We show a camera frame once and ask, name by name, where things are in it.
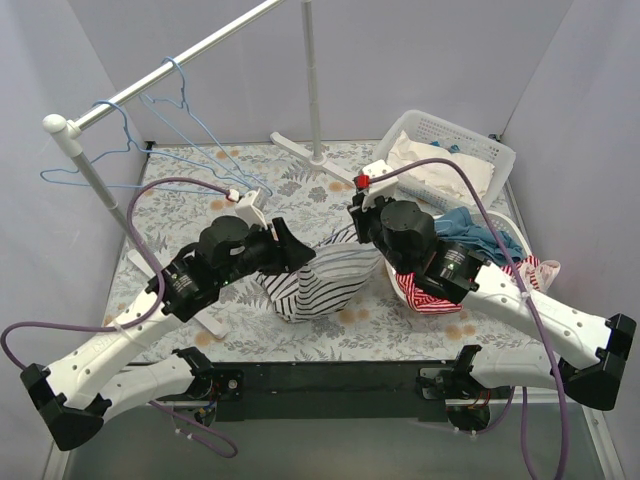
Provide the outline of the black white striped tank top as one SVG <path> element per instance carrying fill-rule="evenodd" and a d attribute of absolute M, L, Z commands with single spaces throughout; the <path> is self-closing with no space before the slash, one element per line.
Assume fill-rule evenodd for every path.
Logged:
<path fill-rule="evenodd" d="M 380 252 L 364 259 L 315 263 L 292 273 L 260 274 L 257 283 L 280 317 L 289 323 L 307 322 L 344 309 L 371 278 L 382 261 Z"/>

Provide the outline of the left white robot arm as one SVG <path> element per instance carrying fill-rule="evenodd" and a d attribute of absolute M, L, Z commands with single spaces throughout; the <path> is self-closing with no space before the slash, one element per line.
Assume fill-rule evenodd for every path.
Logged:
<path fill-rule="evenodd" d="M 261 274 L 300 270 L 316 256 L 285 221 L 250 226 L 222 216 L 205 228 L 105 330 L 47 366 L 20 374 L 38 413 L 62 451 L 92 439 L 113 417 L 162 397 L 200 400 L 218 386 L 212 362 L 197 348 L 133 371 L 127 365 L 165 335 L 216 303 L 230 284 Z"/>

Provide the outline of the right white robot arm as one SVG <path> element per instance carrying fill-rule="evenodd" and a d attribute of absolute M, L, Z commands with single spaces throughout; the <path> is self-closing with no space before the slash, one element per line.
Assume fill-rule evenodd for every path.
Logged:
<path fill-rule="evenodd" d="M 348 212 L 359 242 L 372 244 L 393 268 L 407 302 L 428 296 L 463 306 L 541 342 L 531 353 L 499 353 L 467 345 L 422 384 L 444 396 L 475 397 L 506 386 L 546 388 L 587 407 L 614 408 L 636 323 L 624 314 L 587 314 L 533 288 L 435 230 L 415 203 L 359 192 Z"/>

